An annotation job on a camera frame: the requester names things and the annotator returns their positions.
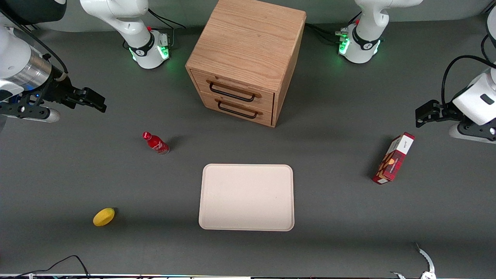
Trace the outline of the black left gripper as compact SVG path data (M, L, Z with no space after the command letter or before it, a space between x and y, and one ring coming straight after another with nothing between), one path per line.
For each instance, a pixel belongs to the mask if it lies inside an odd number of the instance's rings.
M452 102L439 103L437 100L429 100L415 110L416 128L420 128L429 122L444 122L464 120L464 114Z

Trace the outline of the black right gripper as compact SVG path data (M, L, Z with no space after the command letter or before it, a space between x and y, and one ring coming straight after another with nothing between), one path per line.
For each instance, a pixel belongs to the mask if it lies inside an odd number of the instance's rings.
M50 74L42 87L42 101L55 102L74 109L76 105L86 105L105 113L105 98L90 88L81 90L72 86L68 77L56 81L56 74Z

